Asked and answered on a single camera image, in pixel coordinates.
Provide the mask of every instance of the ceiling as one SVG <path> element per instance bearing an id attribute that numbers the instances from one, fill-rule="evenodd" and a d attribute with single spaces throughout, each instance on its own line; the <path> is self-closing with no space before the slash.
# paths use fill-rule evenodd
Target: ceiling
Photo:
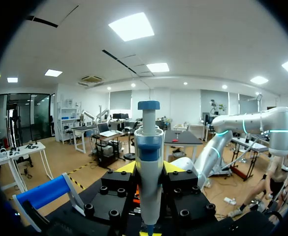
<path id="1" fill-rule="evenodd" d="M 139 12 L 146 14 L 154 36 L 124 42 L 108 26 Z M 58 26 L 24 21 L 1 60 L 1 88 L 76 85 L 86 75 L 97 75 L 105 84 L 92 90 L 103 92 L 108 85 L 112 91 L 131 89 L 129 80 L 135 79 L 135 89 L 223 90 L 228 85 L 225 91 L 247 95 L 288 93 L 288 72 L 281 67 L 288 61 L 288 35 L 255 1 L 49 0 L 30 15 Z M 140 73 L 158 62 L 166 62 L 170 71 Z M 44 76 L 48 69 L 63 73 Z M 257 75 L 269 82 L 250 82 Z M 18 83 L 9 84 L 6 77 L 14 76 Z"/>

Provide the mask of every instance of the chair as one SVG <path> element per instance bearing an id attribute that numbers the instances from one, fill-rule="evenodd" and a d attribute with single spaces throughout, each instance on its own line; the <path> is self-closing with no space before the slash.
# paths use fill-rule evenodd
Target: chair
<path id="1" fill-rule="evenodd" d="M 66 131 L 66 134 L 69 134 L 69 142 L 68 144 L 74 144 L 74 142 L 71 140 L 71 134 L 73 133 L 72 130 L 68 130 L 69 126 L 68 125 L 64 125 L 64 130 Z"/>
<path id="2" fill-rule="evenodd" d="M 33 211 L 28 211 L 29 203 L 34 211 L 40 209 L 41 207 L 47 205 L 48 203 L 54 201 L 55 199 L 59 198 L 60 196 L 64 195 L 65 193 L 68 194 L 69 200 L 73 206 L 79 213 L 83 216 L 84 214 L 84 203 L 80 199 L 79 195 L 75 191 L 71 181 L 66 173 L 63 173 L 61 176 L 39 185 L 36 188 L 28 190 L 27 192 L 13 195 L 12 198 L 19 208 L 20 213 L 22 213 L 25 218 L 29 221 L 29 223 L 34 227 L 34 229 L 38 232 L 42 231 L 42 227 L 40 228 L 33 218 L 39 218 L 44 222 L 48 222 L 48 220 L 41 216 L 38 212 L 35 214 Z"/>

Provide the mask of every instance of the glass door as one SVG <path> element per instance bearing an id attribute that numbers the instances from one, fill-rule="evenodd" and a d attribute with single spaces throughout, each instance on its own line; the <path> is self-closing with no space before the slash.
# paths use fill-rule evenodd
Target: glass door
<path id="1" fill-rule="evenodd" d="M 49 100 L 48 94 L 31 94 L 30 122 L 33 141 L 51 136 Z"/>

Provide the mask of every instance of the computer monitor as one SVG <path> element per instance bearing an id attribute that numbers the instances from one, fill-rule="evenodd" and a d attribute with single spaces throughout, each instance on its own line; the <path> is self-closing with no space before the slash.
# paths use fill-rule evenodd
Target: computer monitor
<path id="1" fill-rule="evenodd" d="M 97 124 L 99 133 L 105 132 L 105 131 L 109 131 L 109 126 L 107 123 L 99 123 Z"/>
<path id="2" fill-rule="evenodd" d="M 113 119 L 122 119 L 122 114 L 121 113 L 114 113 Z"/>

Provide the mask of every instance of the robotic arm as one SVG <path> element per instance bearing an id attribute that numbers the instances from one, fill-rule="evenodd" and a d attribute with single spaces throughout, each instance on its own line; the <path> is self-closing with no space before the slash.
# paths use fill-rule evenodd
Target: robotic arm
<path id="1" fill-rule="evenodd" d="M 216 135 L 208 142 L 194 164 L 199 187 L 204 185 L 225 145 L 231 141 L 232 132 L 259 134 L 268 130 L 269 152 L 278 156 L 288 154 L 288 107 L 277 107 L 253 114 L 219 116 L 213 120 L 212 125 Z"/>

